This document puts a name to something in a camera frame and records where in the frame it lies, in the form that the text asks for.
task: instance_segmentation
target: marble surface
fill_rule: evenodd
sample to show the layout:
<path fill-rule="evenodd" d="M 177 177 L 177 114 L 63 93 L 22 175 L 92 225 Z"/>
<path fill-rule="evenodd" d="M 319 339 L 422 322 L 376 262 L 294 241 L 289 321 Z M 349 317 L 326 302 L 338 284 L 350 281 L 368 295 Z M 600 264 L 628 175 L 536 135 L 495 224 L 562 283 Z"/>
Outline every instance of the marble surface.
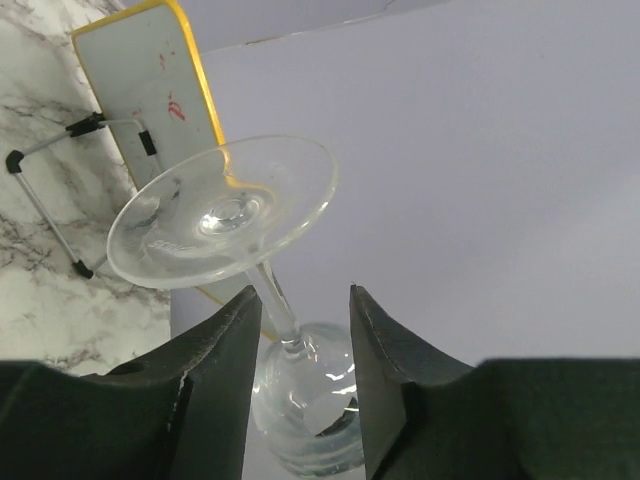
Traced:
<path fill-rule="evenodd" d="M 111 0 L 0 2 L 0 154 L 25 149 L 97 110 L 70 42 L 120 8 Z M 133 192 L 111 135 L 64 139 L 22 162 L 27 180 L 88 265 Z M 0 358 L 103 373 L 169 338 L 169 296 L 103 267 L 79 278 L 17 181 L 0 173 Z"/>

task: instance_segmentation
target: red marking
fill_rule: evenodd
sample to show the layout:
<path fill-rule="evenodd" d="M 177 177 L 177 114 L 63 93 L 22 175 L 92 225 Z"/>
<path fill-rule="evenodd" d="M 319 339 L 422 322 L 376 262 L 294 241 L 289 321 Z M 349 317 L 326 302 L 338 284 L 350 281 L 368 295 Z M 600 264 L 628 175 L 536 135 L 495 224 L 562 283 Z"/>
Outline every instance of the red marking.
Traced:
<path fill-rule="evenodd" d="M 174 101 L 169 102 L 169 115 L 171 115 L 172 113 L 183 122 L 186 120 L 184 113 L 182 113 L 180 104 Z"/>

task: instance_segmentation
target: wine glass stem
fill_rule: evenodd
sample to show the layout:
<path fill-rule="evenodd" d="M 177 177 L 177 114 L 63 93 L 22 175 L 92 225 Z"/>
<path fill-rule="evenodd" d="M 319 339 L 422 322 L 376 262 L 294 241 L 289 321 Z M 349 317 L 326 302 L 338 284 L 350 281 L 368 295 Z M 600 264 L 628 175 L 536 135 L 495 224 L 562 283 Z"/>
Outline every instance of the wine glass stem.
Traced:
<path fill-rule="evenodd" d="M 271 264 L 269 261 L 259 263 L 246 273 L 271 317 L 278 340 L 285 348 L 296 349 L 301 340 L 300 326 L 278 285 Z"/>

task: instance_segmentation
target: transparent glass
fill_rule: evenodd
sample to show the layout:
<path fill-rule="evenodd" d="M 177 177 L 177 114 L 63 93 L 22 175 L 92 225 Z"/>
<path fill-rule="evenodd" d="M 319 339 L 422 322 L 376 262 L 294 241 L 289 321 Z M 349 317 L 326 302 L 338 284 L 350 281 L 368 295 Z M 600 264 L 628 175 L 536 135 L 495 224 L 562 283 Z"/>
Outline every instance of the transparent glass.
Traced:
<path fill-rule="evenodd" d="M 145 287 L 247 273 L 278 336 L 256 371 L 254 418 L 280 463 L 302 477 L 363 463 L 351 342 L 335 325 L 301 328 L 268 259 L 319 218 L 337 182 L 337 163 L 317 142 L 232 142 L 150 182 L 107 239 L 114 271 Z"/>

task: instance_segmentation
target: wine glass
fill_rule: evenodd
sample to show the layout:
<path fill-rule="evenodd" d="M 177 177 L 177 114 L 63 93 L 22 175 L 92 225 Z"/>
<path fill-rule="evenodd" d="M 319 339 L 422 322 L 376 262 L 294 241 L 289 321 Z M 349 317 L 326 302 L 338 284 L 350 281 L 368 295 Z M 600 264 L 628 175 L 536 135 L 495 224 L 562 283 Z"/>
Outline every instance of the wine glass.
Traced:
<path fill-rule="evenodd" d="M 270 320 L 278 337 L 256 368 L 254 419 L 278 461 L 300 477 L 363 464 L 349 333 L 334 324 L 300 326 L 269 263 L 320 217 L 337 182 L 335 159 L 314 141 L 279 135 L 227 143 L 140 190 L 107 240 L 114 271 L 144 287 L 247 273 L 269 314 L 263 323 Z"/>

